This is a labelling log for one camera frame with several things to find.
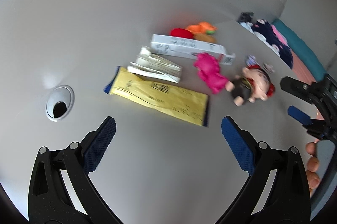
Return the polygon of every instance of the brown oval object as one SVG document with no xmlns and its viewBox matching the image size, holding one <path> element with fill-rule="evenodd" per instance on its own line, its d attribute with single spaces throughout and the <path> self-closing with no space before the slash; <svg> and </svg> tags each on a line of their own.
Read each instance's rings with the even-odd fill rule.
<svg viewBox="0 0 337 224">
<path fill-rule="evenodd" d="M 210 43 L 216 44 L 216 39 L 213 36 L 203 34 L 203 33 L 195 33 L 194 34 L 194 40 L 203 41 L 203 42 L 210 42 Z"/>
</svg>

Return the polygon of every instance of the teal cushion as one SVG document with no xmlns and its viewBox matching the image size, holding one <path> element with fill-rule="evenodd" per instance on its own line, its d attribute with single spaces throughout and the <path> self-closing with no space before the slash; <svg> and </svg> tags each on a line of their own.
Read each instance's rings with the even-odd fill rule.
<svg viewBox="0 0 337 224">
<path fill-rule="evenodd" d="M 306 65 L 317 82 L 321 81 L 326 74 L 326 70 L 317 59 L 315 53 L 299 38 L 295 32 L 288 28 L 280 19 L 276 19 L 273 25 L 287 39 L 289 47 Z"/>
</svg>

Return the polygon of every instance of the pink toy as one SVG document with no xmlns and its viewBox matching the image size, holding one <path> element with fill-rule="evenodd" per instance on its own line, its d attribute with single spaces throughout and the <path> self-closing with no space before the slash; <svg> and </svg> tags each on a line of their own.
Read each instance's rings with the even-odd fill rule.
<svg viewBox="0 0 337 224">
<path fill-rule="evenodd" d="M 199 77 L 212 90 L 213 94 L 219 93 L 229 80 L 219 73 L 218 60 L 208 53 L 199 53 L 197 58 L 198 60 L 194 63 L 194 66 L 198 68 Z"/>
</svg>

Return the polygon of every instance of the finger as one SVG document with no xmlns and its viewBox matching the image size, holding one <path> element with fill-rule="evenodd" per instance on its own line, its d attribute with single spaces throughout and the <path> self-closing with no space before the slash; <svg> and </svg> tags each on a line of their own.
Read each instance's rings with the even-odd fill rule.
<svg viewBox="0 0 337 224">
<path fill-rule="evenodd" d="M 316 157 L 311 157 L 308 160 L 307 163 L 307 169 L 312 172 L 312 173 L 316 173 L 318 168 L 320 166 L 320 162 L 318 161 L 318 159 Z"/>
<path fill-rule="evenodd" d="M 316 189 L 320 184 L 320 178 L 316 173 L 310 172 L 309 170 L 306 171 L 308 184 L 310 189 Z"/>
<path fill-rule="evenodd" d="M 315 153 L 316 153 L 316 143 L 308 143 L 308 144 L 305 146 L 305 150 L 307 151 L 307 153 L 308 153 L 309 155 L 314 156 Z"/>
</svg>

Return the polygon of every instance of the yellow snack wrapper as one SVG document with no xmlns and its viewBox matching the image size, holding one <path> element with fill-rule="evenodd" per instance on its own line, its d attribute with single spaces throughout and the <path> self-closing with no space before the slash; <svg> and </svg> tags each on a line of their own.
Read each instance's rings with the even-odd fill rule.
<svg viewBox="0 0 337 224">
<path fill-rule="evenodd" d="M 206 94 L 178 86 L 145 81 L 123 67 L 117 69 L 115 77 L 104 91 L 178 119 L 207 126 L 209 97 Z"/>
</svg>

